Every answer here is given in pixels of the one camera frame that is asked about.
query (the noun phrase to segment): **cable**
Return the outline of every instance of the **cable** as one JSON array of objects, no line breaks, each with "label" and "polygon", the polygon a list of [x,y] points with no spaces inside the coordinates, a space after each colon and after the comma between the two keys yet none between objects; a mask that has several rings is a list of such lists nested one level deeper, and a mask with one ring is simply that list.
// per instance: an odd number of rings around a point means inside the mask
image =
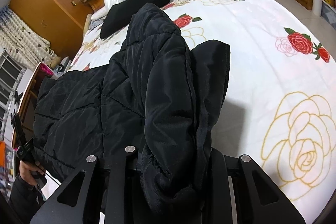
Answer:
[{"label": "cable", "polygon": [[37,166],[36,165],[36,167],[38,168],[38,169],[40,169],[42,172],[44,172],[48,177],[50,177],[58,186],[60,186],[60,184],[56,181],[56,180],[54,180],[54,178],[51,176],[51,175],[49,175],[47,172],[46,172],[46,170],[42,170],[39,166]]}]

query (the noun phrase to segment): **red rose print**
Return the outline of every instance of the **red rose print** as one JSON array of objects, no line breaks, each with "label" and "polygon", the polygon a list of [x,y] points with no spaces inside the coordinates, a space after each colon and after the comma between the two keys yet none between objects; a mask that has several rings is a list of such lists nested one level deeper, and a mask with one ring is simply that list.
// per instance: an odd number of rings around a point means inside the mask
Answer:
[{"label": "red rose print", "polygon": [[319,55],[321,56],[321,58],[323,59],[324,62],[329,63],[330,60],[330,54],[328,53],[328,51],[325,48],[319,48],[318,49]]},{"label": "red rose print", "polygon": [[90,53],[93,53],[95,52],[96,50],[98,49],[98,46],[94,46],[90,49]]},{"label": "red rose print", "polygon": [[170,7],[174,7],[174,5],[175,5],[175,3],[169,3],[165,7],[163,7],[162,10],[166,10],[166,9],[168,9]]},{"label": "red rose print", "polygon": [[73,65],[77,63],[78,59],[79,59],[79,56],[75,59],[75,61],[73,62]]},{"label": "red rose print", "polygon": [[293,48],[303,54],[309,54],[313,52],[313,43],[305,38],[301,33],[293,33],[288,35],[288,40],[292,44]]},{"label": "red rose print", "polygon": [[90,69],[90,63],[88,63],[88,65],[82,71],[87,71],[89,69]]},{"label": "red rose print", "polygon": [[185,15],[185,16],[182,16],[182,17],[179,17],[178,19],[176,19],[176,20],[174,21],[174,23],[175,23],[179,28],[183,28],[183,27],[185,27],[186,25],[188,25],[188,24],[191,22],[192,19],[193,19],[193,18],[192,18],[191,16],[187,16],[187,15]]}]

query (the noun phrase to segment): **silver screw head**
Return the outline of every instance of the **silver screw head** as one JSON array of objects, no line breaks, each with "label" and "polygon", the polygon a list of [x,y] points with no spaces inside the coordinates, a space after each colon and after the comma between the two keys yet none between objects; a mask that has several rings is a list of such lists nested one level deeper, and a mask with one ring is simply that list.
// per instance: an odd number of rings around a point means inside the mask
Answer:
[{"label": "silver screw head", "polygon": [[86,158],[87,162],[94,162],[96,160],[96,156],[95,155],[90,155]]},{"label": "silver screw head", "polygon": [[129,145],[125,148],[125,151],[127,153],[131,153],[131,152],[134,152],[135,151],[135,147],[133,145]]},{"label": "silver screw head", "polygon": [[243,162],[249,162],[251,160],[250,156],[248,155],[242,155],[241,160]]}]

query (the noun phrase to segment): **yellow rose outline print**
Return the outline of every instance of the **yellow rose outline print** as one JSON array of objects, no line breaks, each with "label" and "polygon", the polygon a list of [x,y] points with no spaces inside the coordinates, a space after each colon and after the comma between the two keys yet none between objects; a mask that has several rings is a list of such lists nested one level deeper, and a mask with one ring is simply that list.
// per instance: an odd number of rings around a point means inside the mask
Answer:
[{"label": "yellow rose outline print", "polygon": [[335,147],[336,126],[328,101],[320,95],[289,93],[264,138],[262,168],[295,201],[325,180]]}]

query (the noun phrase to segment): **floral bedspread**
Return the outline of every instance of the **floral bedspread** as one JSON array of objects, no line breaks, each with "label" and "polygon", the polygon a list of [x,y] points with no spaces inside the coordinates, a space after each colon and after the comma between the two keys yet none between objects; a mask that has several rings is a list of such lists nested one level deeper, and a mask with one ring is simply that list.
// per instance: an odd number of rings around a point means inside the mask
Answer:
[{"label": "floral bedspread", "polygon": [[[336,187],[334,59],[274,0],[171,0],[162,9],[190,49],[210,39],[231,46],[213,147],[250,155],[312,223]],[[71,70],[107,64],[126,32],[105,40],[100,26],[88,32]]]}]

